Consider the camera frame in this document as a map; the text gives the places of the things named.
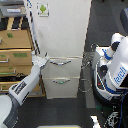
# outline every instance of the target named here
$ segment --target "cabinet drawer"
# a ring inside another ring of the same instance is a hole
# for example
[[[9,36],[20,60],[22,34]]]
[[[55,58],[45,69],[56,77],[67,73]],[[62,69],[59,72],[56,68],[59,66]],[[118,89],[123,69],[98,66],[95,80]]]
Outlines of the cabinet drawer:
[[[47,99],[77,97],[78,78],[43,79],[43,82]]]
[[[81,65],[81,58],[50,59],[42,70],[42,77],[78,77],[80,76]]]
[[[31,48],[28,30],[0,31],[0,49],[5,48]]]
[[[15,81],[15,82],[0,82],[0,93],[8,93],[9,88],[14,85],[19,83],[20,81]],[[39,84],[36,85],[36,87],[30,92],[30,96],[32,95],[41,95],[42,94],[42,88],[40,87]]]
[[[23,5],[0,6],[0,8],[4,17],[20,17],[20,16],[26,15],[26,12],[22,11],[24,9]]]
[[[13,84],[17,84],[19,81],[15,82],[0,82],[0,93],[8,93],[9,88]]]
[[[18,74],[29,75],[32,66],[0,67],[0,76],[16,76]]]
[[[0,50],[0,66],[32,65],[31,49]]]

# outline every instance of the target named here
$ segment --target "label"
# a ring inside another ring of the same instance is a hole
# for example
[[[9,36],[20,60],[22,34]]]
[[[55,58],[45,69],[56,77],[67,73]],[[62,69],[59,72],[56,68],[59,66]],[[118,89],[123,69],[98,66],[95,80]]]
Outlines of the label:
[[[12,67],[9,67],[8,69],[13,69]]]
[[[12,33],[7,33],[8,38],[13,38]]]
[[[14,57],[27,57],[27,53],[13,53]]]
[[[116,73],[114,74],[113,80],[118,86],[120,86],[126,75],[127,75],[127,70],[122,65],[120,65]]]
[[[6,57],[5,55],[0,55],[0,57]]]
[[[9,13],[20,13],[20,9],[7,9]]]

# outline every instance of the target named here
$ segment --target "sticker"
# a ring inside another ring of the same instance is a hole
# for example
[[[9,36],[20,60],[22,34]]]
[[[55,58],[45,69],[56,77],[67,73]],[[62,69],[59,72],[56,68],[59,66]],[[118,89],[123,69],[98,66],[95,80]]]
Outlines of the sticker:
[[[13,53],[14,57],[27,57],[27,53]]]
[[[13,38],[12,33],[7,33],[8,38]]]
[[[37,12],[39,16],[49,16],[48,3],[37,3]]]

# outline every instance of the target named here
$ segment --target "white panel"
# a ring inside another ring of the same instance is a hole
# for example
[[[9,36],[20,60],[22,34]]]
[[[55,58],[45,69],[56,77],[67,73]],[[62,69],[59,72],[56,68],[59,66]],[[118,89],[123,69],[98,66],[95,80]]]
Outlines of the white panel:
[[[52,79],[44,79],[43,82],[47,99],[77,97],[79,79],[71,78],[63,84],[55,83]]]
[[[41,56],[82,56],[91,0],[30,0]],[[49,17],[39,17],[37,2],[47,2]]]
[[[56,65],[52,62],[63,63],[70,61],[64,65]],[[42,70],[43,78],[58,78],[58,77],[79,77],[82,65],[82,59],[51,59],[46,67]]]

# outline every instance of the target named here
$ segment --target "dark floor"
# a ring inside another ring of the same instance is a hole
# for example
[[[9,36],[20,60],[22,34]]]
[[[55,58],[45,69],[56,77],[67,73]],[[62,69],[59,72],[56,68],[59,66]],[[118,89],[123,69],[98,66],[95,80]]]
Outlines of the dark floor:
[[[128,7],[128,0],[105,0],[104,3],[98,1],[92,0],[85,52],[91,51],[93,43],[100,46],[110,45],[111,36],[116,32],[127,35],[120,22],[120,12]],[[88,77],[89,71],[82,70],[81,78]],[[80,81],[80,87],[86,88],[86,83]],[[45,125],[79,125],[82,128],[92,128],[91,115],[98,116],[103,128],[106,118],[96,104],[92,90],[88,93],[79,90],[76,99],[28,98],[19,109],[19,121],[15,128],[36,128]]]

